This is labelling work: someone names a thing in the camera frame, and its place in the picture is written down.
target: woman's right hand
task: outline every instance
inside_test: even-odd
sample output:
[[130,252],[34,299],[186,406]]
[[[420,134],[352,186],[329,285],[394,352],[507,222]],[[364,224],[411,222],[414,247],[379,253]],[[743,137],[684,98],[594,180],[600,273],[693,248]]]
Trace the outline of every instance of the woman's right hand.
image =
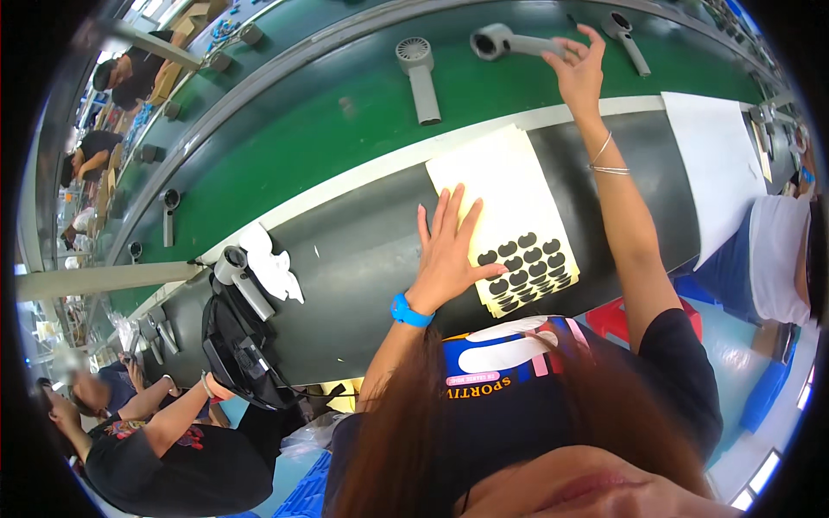
[[565,48],[562,60],[552,52],[542,52],[544,58],[559,77],[559,92],[567,103],[576,122],[593,119],[599,115],[599,96],[602,90],[602,56],[604,40],[592,27],[579,24],[579,32],[590,38],[590,48],[584,43],[567,38],[553,38]]

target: window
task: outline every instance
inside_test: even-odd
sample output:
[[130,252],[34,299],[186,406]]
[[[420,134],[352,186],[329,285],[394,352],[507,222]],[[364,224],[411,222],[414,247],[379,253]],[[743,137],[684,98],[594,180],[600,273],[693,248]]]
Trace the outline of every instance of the window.
[[147,8],[144,9],[142,13],[145,17],[151,17],[155,12],[161,7],[163,0],[150,0],[150,3],[147,5]]
[[766,459],[760,464],[757,472],[751,477],[751,480],[743,488],[743,491],[731,502],[731,506],[746,511],[754,500],[757,499],[757,495],[763,490],[766,482],[771,478],[779,463],[780,454],[776,450],[768,452]]
[[812,378],[815,376],[815,366],[812,366],[812,370],[809,371],[809,378],[806,380],[806,384],[803,386],[803,390],[800,391],[800,397],[797,398],[797,407],[800,410],[806,408],[806,402],[809,401],[809,395],[812,393]]

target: white t-shirt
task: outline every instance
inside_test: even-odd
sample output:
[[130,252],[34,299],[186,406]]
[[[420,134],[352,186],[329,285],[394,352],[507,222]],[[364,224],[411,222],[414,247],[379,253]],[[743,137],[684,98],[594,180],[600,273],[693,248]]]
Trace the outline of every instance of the white t-shirt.
[[754,308],[761,318],[778,322],[809,322],[809,306],[797,295],[794,272],[809,200],[762,196],[749,222],[749,277]]
[[75,227],[75,230],[79,232],[86,232],[89,228],[90,218],[95,215],[95,208],[94,207],[86,207],[84,210],[78,213],[75,216],[75,219],[72,221],[72,226]]

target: black bag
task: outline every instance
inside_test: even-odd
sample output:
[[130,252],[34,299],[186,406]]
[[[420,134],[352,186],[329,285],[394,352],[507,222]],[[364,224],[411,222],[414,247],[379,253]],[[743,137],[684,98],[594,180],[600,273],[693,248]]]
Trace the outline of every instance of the black bag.
[[234,394],[264,409],[286,409],[303,397],[286,388],[280,373],[262,355],[274,333],[254,313],[236,286],[211,274],[213,295],[201,319],[201,344],[211,372]]

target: blue wristband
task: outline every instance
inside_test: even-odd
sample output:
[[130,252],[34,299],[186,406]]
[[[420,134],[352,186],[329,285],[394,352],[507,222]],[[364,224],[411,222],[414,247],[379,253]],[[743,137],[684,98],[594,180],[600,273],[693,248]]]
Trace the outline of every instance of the blue wristband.
[[426,327],[432,322],[434,313],[431,315],[421,315],[418,312],[412,311],[409,307],[409,301],[403,293],[395,295],[395,299],[391,301],[391,316],[401,324],[409,324],[413,327]]

